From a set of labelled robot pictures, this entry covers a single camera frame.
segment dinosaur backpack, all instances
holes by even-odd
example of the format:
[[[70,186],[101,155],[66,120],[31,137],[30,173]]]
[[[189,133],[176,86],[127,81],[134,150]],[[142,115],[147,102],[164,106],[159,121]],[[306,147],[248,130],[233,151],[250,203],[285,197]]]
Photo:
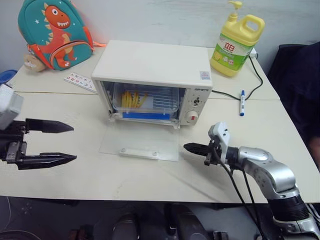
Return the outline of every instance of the dinosaur backpack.
[[[94,49],[70,0],[24,0],[18,26],[28,50],[50,69],[70,68],[88,59]]]

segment orange dinosaur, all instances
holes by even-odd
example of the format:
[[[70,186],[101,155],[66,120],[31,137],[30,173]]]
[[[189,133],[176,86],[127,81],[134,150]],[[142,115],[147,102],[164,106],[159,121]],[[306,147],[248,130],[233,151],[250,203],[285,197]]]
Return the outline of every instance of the orange dinosaur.
[[[52,32],[49,33],[48,39],[50,42],[45,41],[46,45],[39,45],[39,48],[43,53],[51,54],[62,45],[70,43],[71,34],[63,30],[70,26],[70,18],[56,6],[49,6],[44,3],[44,9],[45,10],[42,10],[45,16],[44,21],[49,23],[45,25],[45,27],[52,30]],[[64,59],[66,55],[68,55],[71,61],[77,60],[77,58],[74,57],[73,47],[65,48],[55,55],[55,59],[60,68],[70,66],[70,62]]]

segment blue marker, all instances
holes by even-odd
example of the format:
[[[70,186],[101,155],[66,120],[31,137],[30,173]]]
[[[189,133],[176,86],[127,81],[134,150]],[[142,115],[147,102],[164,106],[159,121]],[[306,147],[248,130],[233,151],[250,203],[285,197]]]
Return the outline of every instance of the blue marker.
[[[245,115],[245,90],[241,91],[240,97],[240,116]]]

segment robotic hand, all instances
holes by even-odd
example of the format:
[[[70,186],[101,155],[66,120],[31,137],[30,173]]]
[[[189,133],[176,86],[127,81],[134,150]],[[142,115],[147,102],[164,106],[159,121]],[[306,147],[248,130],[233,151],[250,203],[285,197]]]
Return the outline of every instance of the robotic hand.
[[[8,164],[16,164],[19,170],[51,168],[76,159],[77,156],[58,152],[26,155],[24,134],[29,131],[62,133],[74,128],[59,121],[28,118],[25,121],[14,121],[22,103],[23,98],[14,93],[12,88],[0,85],[0,159]]]
[[[287,234],[310,234],[320,239],[320,230],[300,197],[293,172],[272,155],[259,148],[230,147],[230,134],[225,122],[211,126],[209,145],[188,143],[184,148],[206,156],[204,164],[225,165],[251,175],[267,199],[273,222]]]

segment dish soap bottle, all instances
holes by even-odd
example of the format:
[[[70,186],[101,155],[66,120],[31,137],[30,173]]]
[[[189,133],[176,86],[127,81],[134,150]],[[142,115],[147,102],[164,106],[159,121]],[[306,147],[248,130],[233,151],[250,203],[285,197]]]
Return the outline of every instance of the dish soap bottle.
[[[229,15],[222,27],[210,64],[220,73],[232,77],[240,71],[258,42],[265,28],[265,21],[251,14],[237,21],[238,9],[242,7],[242,2],[229,1],[228,3],[233,4],[235,11]],[[256,24],[257,29],[249,27],[248,22]]]

